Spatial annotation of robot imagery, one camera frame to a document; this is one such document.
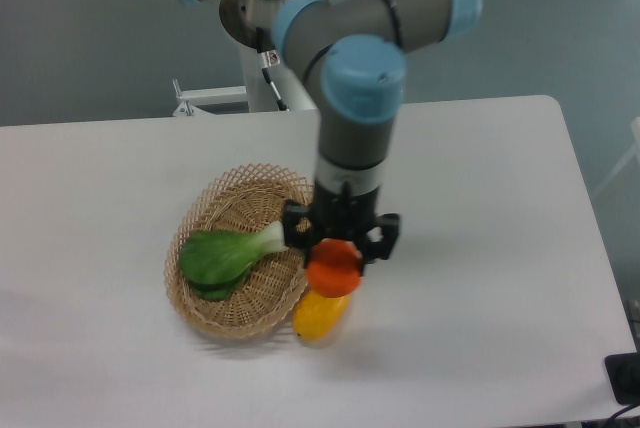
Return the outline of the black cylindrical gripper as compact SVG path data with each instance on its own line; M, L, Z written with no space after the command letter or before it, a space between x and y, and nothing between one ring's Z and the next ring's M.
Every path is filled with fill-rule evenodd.
M360 275L377 260L388 260L400 235L401 216L376 215L380 188L354 195L350 186L334 193L315 182L311 205L294 200L284 203L281 223L285 245L303 257L303 267L311 261L314 247L324 239L351 241L360 253Z

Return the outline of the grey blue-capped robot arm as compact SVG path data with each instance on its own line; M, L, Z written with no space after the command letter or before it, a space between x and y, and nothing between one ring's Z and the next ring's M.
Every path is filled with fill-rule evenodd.
M205 0L180 0L196 4ZM483 0L264 0L240 35L275 50L319 111L314 198L287 202L287 245L310 256L326 239L351 242L362 265L390 257L400 234L377 199L408 53L464 33Z

